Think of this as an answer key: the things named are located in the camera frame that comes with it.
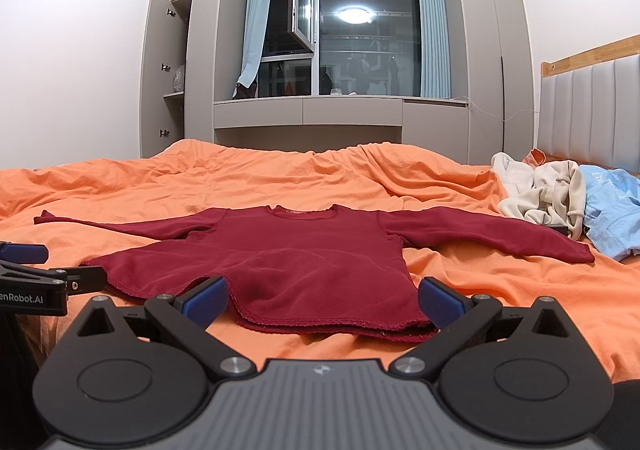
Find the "dark red long-sleeve sweater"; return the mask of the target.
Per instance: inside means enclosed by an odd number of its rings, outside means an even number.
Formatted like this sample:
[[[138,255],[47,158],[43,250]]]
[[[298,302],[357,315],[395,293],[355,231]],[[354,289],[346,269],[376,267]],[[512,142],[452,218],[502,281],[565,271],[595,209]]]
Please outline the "dark red long-sleeve sweater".
[[[513,257],[593,262],[590,249],[542,225],[450,207],[326,210],[209,208],[120,223],[146,245],[96,259],[131,298],[180,295],[209,277],[228,285],[236,320],[266,333],[349,333],[419,343],[432,326],[402,253],[472,242]]]

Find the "orange bed duvet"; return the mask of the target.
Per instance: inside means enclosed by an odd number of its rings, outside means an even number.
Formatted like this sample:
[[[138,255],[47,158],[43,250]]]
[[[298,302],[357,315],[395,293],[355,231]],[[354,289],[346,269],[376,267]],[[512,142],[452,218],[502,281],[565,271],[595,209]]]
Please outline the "orange bed duvet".
[[[92,161],[1,173],[1,236],[47,246],[50,265],[140,247],[108,223],[164,219],[210,207],[294,210],[450,206],[495,214],[503,189],[486,167],[393,143],[324,153],[286,153],[182,140],[151,158]],[[639,375],[639,262],[597,255],[591,265],[518,259],[473,243],[407,249],[413,281],[432,275],[508,306],[555,297],[614,381]]]

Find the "cream beige garment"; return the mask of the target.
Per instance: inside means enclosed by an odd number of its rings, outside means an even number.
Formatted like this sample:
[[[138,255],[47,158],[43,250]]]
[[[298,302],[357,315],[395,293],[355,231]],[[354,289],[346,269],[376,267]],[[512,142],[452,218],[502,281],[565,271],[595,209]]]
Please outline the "cream beige garment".
[[[491,158],[506,197],[498,204],[503,216],[544,225],[577,241],[582,236],[586,182],[577,163],[565,159],[533,167],[506,153]]]

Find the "light blue garment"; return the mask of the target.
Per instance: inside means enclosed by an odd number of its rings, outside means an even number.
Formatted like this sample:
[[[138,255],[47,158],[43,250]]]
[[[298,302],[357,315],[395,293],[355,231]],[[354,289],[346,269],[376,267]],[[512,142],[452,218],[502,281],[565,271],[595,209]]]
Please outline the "light blue garment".
[[[639,179],[623,169],[581,165],[586,184],[584,227],[601,254],[616,261],[638,256]]]

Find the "grey built-in wardrobe unit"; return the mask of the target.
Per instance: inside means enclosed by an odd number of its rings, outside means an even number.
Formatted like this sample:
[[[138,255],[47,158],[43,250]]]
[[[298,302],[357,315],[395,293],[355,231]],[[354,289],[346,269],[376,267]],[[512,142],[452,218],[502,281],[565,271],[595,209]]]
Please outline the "grey built-in wardrobe unit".
[[[533,65],[524,0],[445,0],[451,96],[319,93],[319,0],[314,51],[288,33],[288,0],[270,0],[258,74],[235,94],[246,0],[191,0],[184,134],[239,147],[337,149],[369,141],[424,147],[460,163],[534,142]]]

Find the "open wardrobe door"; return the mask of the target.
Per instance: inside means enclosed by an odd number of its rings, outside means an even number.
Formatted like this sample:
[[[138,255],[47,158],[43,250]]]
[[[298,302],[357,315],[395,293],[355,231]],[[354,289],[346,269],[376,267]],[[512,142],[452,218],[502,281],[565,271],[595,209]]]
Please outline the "open wardrobe door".
[[[140,153],[184,137],[184,74],[191,0],[150,0],[140,79]]]

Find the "grey padded wooden headboard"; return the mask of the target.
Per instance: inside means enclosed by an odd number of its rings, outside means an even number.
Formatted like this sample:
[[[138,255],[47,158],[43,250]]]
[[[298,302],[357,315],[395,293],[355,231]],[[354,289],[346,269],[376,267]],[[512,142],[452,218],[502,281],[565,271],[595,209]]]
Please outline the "grey padded wooden headboard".
[[[637,35],[541,64],[537,149],[638,175]]]

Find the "right light blue curtain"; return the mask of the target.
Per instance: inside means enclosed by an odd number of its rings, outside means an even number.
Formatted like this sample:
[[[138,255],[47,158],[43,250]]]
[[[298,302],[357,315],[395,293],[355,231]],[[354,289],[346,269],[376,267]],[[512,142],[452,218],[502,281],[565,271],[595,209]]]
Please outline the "right light blue curtain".
[[[445,0],[419,0],[421,29],[421,96],[451,96],[449,34]]]

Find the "light blue curtain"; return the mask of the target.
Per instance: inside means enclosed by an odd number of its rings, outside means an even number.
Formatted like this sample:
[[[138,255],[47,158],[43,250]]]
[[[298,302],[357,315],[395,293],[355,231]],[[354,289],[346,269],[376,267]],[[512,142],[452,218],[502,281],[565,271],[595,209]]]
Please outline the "light blue curtain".
[[[451,96],[449,34],[445,0],[419,0],[421,29],[421,96]]]
[[[270,0],[246,0],[241,72],[235,94],[248,89],[256,79],[268,24]]]

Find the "large window glass pane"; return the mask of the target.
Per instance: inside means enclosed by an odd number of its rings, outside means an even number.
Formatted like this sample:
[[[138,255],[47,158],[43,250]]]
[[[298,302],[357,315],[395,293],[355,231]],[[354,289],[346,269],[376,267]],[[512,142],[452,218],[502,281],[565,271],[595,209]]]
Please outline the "large window glass pane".
[[[419,0],[319,0],[319,93],[421,93]]]

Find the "open window sash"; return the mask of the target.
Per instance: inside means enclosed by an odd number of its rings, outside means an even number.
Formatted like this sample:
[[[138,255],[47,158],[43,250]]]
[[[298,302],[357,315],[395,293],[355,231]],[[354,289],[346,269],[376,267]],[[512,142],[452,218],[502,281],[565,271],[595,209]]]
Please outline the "open window sash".
[[[288,33],[307,51],[314,51],[314,0],[288,0]]]

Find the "left light blue curtain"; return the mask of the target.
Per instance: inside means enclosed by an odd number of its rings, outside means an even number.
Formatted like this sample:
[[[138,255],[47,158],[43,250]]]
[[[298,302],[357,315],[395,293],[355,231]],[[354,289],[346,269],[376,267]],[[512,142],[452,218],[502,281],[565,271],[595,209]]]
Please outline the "left light blue curtain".
[[[256,79],[268,24],[270,0],[246,0],[241,72],[235,94],[248,89]]]

